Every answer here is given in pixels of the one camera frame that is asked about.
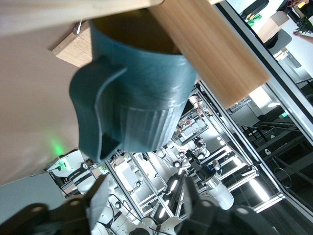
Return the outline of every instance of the white cylinder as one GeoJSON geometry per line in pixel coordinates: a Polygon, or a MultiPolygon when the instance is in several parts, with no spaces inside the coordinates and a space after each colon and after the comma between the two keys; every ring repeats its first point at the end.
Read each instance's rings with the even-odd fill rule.
{"type": "Polygon", "coordinates": [[[223,210],[228,210],[234,204],[233,195],[221,182],[214,189],[209,190],[209,193],[219,202],[223,210]]]}

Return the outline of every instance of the mug rim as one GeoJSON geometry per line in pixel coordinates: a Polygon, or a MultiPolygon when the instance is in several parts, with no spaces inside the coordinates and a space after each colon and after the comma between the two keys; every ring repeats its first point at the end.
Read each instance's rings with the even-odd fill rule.
{"type": "Polygon", "coordinates": [[[149,54],[151,54],[151,55],[160,55],[160,54],[162,54],[162,55],[167,55],[167,56],[171,56],[171,57],[173,57],[173,56],[176,56],[176,57],[183,57],[183,58],[185,58],[185,59],[187,60],[187,58],[186,58],[182,53],[177,54],[177,53],[158,52],[158,51],[146,50],[146,49],[142,49],[142,48],[139,48],[139,47],[134,47],[134,46],[129,45],[129,44],[122,43],[122,42],[120,42],[120,41],[117,41],[117,40],[115,40],[115,39],[109,37],[108,35],[104,34],[103,32],[101,32],[101,31],[93,24],[93,19],[88,20],[88,22],[89,22],[89,26],[90,26],[90,29],[91,29],[91,30],[94,30],[94,31],[96,31],[98,34],[101,34],[102,36],[108,38],[110,41],[113,41],[115,44],[118,44],[120,47],[125,47],[125,48],[130,49],[130,50],[136,50],[137,52],[138,52],[138,51],[142,51],[142,52],[144,52],[144,53],[149,53],[149,54]]]}

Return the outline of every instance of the green light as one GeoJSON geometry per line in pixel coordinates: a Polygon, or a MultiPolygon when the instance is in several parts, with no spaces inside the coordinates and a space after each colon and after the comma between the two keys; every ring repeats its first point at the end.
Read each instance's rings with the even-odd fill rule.
{"type": "Polygon", "coordinates": [[[62,159],[60,163],[61,163],[61,167],[66,167],[68,170],[72,170],[72,168],[70,168],[68,161],[66,159],[62,159]]]}
{"type": "Polygon", "coordinates": [[[57,139],[52,139],[50,141],[50,144],[51,144],[51,150],[53,151],[53,153],[57,156],[60,156],[62,154],[64,154],[64,149],[61,145],[61,142],[57,139]]]}

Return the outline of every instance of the beige ceiling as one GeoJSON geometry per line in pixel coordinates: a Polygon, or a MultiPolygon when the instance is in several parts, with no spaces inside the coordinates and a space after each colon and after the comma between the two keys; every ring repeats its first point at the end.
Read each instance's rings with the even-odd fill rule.
{"type": "Polygon", "coordinates": [[[71,29],[0,38],[0,185],[39,173],[78,146],[68,96],[78,68],[51,52],[71,29]]]}

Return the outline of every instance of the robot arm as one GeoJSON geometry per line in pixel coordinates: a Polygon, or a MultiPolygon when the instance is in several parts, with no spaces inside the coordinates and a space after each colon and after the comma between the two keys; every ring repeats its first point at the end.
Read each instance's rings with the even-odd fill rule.
{"type": "Polygon", "coordinates": [[[185,187],[186,211],[189,211],[185,221],[171,217],[156,225],[146,217],[136,226],[119,210],[102,206],[108,199],[105,195],[108,187],[105,176],[100,176],[85,196],[73,196],[51,211],[45,204],[31,204],[1,224],[0,231],[2,235],[88,235],[90,228],[99,221],[118,235],[277,235],[270,224],[251,208],[241,206],[224,211],[210,201],[201,200],[191,177],[185,178],[185,187]]]}

